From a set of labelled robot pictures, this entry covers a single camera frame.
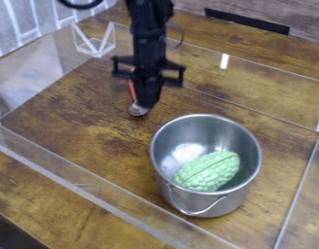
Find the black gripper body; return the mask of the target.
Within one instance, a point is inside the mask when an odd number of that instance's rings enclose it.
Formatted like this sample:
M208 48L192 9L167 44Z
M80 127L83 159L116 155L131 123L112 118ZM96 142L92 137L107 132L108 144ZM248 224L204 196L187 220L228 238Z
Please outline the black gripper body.
M164 82L176 87L183 86L186 66L169 61L165 57L165 28L155 30L141 30L132 28L133 55L113 56L113 75L128 79L131 71L120 70L119 65L127 64L133 67L176 71L177 77L164 76Z

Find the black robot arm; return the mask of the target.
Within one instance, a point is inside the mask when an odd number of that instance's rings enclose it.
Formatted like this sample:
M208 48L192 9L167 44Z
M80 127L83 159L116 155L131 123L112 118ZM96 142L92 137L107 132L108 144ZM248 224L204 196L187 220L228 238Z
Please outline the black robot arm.
M113 75L129 79L136 104L152 109L164 83L183 86L186 66L165 57L165 23L173 16L171 0L125 0L131 16L133 55L113 56Z

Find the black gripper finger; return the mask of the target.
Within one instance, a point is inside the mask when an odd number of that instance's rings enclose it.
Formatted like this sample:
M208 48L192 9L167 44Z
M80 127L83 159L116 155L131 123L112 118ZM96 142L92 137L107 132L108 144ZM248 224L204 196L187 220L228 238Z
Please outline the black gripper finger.
M132 84L136 94L136 100L141 106L145 105L145 83L144 80L139 77L132 78Z
M153 108L160 100L160 91L163 86L161 77L151 77L147 80L147 107Z

